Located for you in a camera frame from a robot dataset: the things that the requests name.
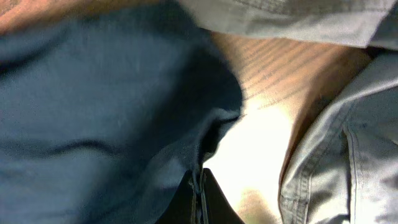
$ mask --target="gray denim garment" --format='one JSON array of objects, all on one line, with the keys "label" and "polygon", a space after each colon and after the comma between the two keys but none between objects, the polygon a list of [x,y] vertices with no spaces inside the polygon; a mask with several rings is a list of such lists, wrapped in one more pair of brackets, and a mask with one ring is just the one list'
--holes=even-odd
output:
[{"label": "gray denim garment", "polygon": [[180,0],[218,32],[398,49],[397,0]]},{"label": "gray denim garment", "polygon": [[284,223],[398,223],[397,62],[379,56],[312,124],[282,182]]}]

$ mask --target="dark blue fabric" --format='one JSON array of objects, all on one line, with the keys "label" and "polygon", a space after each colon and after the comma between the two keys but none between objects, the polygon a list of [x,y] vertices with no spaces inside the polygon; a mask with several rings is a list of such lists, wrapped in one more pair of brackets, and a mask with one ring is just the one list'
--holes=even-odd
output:
[{"label": "dark blue fabric", "polygon": [[173,3],[0,37],[0,223],[153,223],[239,116]]}]

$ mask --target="wooden table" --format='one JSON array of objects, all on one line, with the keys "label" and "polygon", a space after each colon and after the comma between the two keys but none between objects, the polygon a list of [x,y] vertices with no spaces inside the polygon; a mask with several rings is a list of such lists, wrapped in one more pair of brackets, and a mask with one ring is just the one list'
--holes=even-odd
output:
[{"label": "wooden table", "polygon": [[205,163],[248,224],[281,223],[280,175],[319,112],[369,62],[360,49],[213,34],[244,92],[243,116]]}]

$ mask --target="wood grain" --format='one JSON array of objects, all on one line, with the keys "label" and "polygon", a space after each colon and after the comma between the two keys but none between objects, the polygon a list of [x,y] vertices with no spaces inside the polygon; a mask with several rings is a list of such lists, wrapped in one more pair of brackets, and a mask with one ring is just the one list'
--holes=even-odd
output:
[{"label": "wood grain", "polygon": [[243,117],[206,162],[246,223],[281,223],[277,196],[292,150],[370,58],[359,49],[213,34],[244,93]]}]

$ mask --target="clothing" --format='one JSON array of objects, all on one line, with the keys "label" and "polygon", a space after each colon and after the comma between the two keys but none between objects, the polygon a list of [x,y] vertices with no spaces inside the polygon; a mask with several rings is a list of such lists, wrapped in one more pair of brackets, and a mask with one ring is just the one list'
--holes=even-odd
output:
[{"label": "clothing", "polygon": [[312,124],[280,190],[283,223],[397,223],[398,54],[378,56]]},{"label": "clothing", "polygon": [[179,0],[210,30],[398,50],[396,0]]},{"label": "clothing", "polygon": [[241,102],[177,4],[0,37],[0,223],[154,223]]}]

